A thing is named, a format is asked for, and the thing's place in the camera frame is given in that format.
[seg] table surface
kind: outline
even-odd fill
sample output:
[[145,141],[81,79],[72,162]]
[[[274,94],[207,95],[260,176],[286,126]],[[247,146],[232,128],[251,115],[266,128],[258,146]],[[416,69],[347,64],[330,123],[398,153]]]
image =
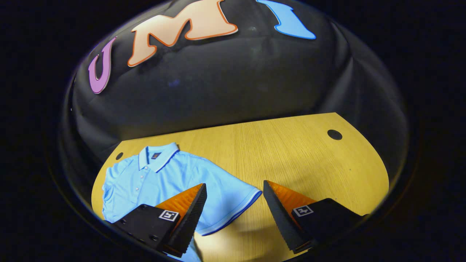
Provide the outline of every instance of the table surface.
[[[343,138],[332,139],[328,130]],[[359,215],[371,213],[389,188],[385,166],[371,144],[338,114],[326,113],[122,141],[95,180],[95,213],[103,219],[102,185],[108,167],[148,145],[172,142],[260,190],[263,181],[270,180],[317,201],[332,198]],[[208,236],[195,233],[194,239],[204,262],[278,262],[299,255],[288,249],[263,196],[224,229]]]

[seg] letter m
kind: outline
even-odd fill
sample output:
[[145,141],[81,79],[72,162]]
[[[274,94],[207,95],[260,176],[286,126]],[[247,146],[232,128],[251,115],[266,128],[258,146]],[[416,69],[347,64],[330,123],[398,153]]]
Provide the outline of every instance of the letter m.
[[188,21],[191,24],[191,29],[185,35],[188,40],[236,33],[238,27],[226,20],[220,8],[221,1],[223,0],[197,1],[187,5],[173,18],[156,15],[137,25],[132,30],[135,32],[133,54],[128,60],[128,66],[137,66],[155,54],[157,47],[149,44],[150,35],[171,47],[176,44]]

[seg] light blue polo shirt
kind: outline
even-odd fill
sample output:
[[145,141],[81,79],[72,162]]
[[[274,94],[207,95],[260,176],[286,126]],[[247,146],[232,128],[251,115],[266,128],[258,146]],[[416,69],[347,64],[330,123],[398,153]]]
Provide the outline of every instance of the light blue polo shirt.
[[[207,189],[196,227],[200,235],[224,228],[262,194],[206,158],[180,151],[176,143],[171,143],[147,146],[138,155],[107,169],[102,213],[105,220],[114,223],[139,205],[156,206],[200,183]],[[181,260],[199,261],[193,241]]]

